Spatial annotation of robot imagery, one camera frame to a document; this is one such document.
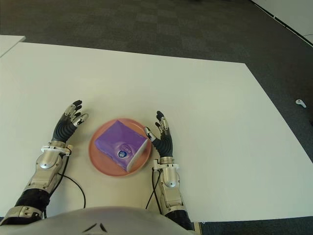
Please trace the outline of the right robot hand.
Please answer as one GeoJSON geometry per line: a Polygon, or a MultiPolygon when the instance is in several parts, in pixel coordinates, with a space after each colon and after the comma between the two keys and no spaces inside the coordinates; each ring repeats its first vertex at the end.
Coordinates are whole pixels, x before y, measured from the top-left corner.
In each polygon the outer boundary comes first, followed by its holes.
{"type": "Polygon", "coordinates": [[[160,138],[157,138],[149,127],[144,127],[144,132],[147,138],[151,141],[155,149],[158,151],[159,156],[172,157],[173,156],[173,141],[170,133],[169,124],[166,117],[161,111],[156,112],[158,122],[155,123],[159,132],[160,138]]]}

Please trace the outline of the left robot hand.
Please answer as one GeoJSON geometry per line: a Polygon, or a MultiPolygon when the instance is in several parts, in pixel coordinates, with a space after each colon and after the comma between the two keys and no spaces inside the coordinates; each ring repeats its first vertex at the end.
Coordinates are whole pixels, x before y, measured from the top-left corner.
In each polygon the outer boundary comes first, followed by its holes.
{"type": "Polygon", "coordinates": [[[81,100],[77,100],[66,108],[54,128],[52,141],[66,143],[76,129],[88,119],[88,114],[80,112],[82,103],[81,100]]]}

